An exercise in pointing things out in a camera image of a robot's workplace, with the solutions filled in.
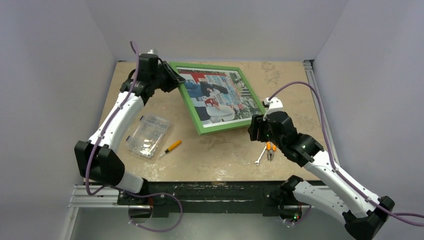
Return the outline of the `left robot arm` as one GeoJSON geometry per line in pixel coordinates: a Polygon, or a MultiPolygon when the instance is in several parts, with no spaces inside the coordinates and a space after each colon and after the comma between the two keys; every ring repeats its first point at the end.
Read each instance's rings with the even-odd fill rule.
{"type": "Polygon", "coordinates": [[[130,192],[138,205],[149,199],[148,181],[126,170],[117,150],[136,115],[160,89],[169,93],[185,79],[152,50],[138,54],[134,70],[120,87],[117,100],[97,131],[86,141],[79,140],[74,153],[79,173],[107,187],[130,192]]]}

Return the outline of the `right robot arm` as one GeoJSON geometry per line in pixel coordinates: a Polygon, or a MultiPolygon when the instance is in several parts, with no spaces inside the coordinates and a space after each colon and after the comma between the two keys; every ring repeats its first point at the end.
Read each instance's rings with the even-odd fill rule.
{"type": "Polygon", "coordinates": [[[309,204],[338,220],[356,240],[373,239],[389,218],[395,202],[378,196],[350,176],[308,134],[299,133],[284,111],[253,115],[248,128],[251,141],[271,142],[290,161],[318,177],[329,191],[320,190],[298,176],[291,176],[280,196],[288,204],[309,204]]]}

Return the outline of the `orange handle screwdriver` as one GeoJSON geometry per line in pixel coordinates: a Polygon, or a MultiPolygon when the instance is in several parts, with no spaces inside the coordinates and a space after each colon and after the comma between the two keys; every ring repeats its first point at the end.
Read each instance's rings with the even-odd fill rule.
{"type": "Polygon", "coordinates": [[[182,143],[181,140],[177,140],[172,145],[170,145],[158,158],[161,158],[167,155],[169,152],[173,151],[176,147],[178,147],[182,143]]]}

